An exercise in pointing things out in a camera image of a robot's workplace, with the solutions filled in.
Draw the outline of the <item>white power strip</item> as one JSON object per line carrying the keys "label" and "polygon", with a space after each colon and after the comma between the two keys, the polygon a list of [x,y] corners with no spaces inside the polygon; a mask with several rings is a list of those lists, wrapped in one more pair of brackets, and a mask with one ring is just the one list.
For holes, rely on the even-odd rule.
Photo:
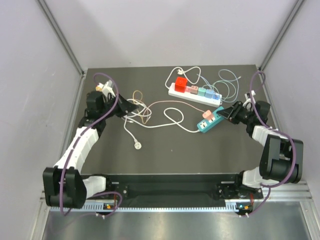
{"label": "white power strip", "polygon": [[215,94],[213,97],[208,98],[208,97],[200,96],[190,92],[179,92],[179,91],[175,91],[174,83],[172,83],[171,86],[169,87],[168,94],[172,97],[192,101],[195,103],[199,103],[199,104],[203,104],[203,105],[207,105],[215,108],[220,107],[223,103],[223,101],[221,100],[221,97],[222,97],[221,94]]}

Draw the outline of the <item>salmon pink charger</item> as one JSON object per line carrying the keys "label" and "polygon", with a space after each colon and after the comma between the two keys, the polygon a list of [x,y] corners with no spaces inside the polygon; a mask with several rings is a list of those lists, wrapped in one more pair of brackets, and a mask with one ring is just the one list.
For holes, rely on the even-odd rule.
{"label": "salmon pink charger", "polygon": [[214,116],[214,114],[213,114],[210,110],[205,111],[205,112],[202,114],[202,117],[203,117],[204,119],[206,119],[207,121],[214,121],[214,120],[215,120],[215,116]]}

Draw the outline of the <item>teal power strip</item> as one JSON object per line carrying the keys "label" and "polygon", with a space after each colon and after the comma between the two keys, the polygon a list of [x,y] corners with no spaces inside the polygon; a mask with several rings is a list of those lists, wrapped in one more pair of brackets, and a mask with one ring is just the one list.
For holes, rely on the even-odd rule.
{"label": "teal power strip", "polygon": [[214,114],[215,119],[214,120],[206,120],[203,119],[197,124],[197,128],[201,133],[207,133],[209,130],[211,130],[213,127],[221,123],[224,118],[217,115],[217,111],[224,109],[222,106],[218,107],[216,110],[211,111]]}

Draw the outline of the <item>light blue charger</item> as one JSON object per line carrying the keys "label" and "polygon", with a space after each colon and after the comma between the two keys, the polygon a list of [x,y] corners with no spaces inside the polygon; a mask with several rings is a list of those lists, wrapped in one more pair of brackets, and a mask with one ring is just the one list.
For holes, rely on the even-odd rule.
{"label": "light blue charger", "polygon": [[208,98],[208,99],[212,99],[213,98],[213,95],[214,95],[214,91],[213,90],[211,90],[211,89],[207,89],[206,91],[205,91],[205,97],[206,98]]}

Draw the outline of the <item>yellow charger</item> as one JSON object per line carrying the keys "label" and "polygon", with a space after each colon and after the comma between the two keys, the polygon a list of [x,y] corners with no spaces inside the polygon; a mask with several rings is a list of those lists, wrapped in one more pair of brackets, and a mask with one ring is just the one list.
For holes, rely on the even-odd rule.
{"label": "yellow charger", "polygon": [[98,92],[102,92],[103,91],[103,87],[104,85],[103,84],[99,84],[95,87],[95,90],[98,91]]}

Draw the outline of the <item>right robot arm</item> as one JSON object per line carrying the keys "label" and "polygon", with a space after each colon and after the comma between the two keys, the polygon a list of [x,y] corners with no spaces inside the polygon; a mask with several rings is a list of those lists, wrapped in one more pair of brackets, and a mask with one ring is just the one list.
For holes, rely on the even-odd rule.
{"label": "right robot arm", "polygon": [[248,135],[263,146],[259,166],[240,173],[242,180],[233,185],[233,192],[239,198],[245,198],[253,189],[266,186],[278,186],[280,182],[298,183],[303,173],[304,143],[290,140],[272,127],[264,126],[256,116],[254,109],[237,101],[231,107],[221,109],[217,115],[232,124],[246,125]]}

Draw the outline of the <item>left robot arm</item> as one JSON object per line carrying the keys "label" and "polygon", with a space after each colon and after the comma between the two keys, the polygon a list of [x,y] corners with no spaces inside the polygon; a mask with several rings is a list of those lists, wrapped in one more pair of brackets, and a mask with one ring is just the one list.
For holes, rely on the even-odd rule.
{"label": "left robot arm", "polygon": [[107,177],[81,176],[83,165],[94,144],[101,137],[106,120],[123,118],[138,108],[120,94],[91,91],[86,95],[86,109],[69,147],[53,166],[42,174],[45,202],[50,207],[80,209],[88,198],[98,194],[109,198],[114,191]]}

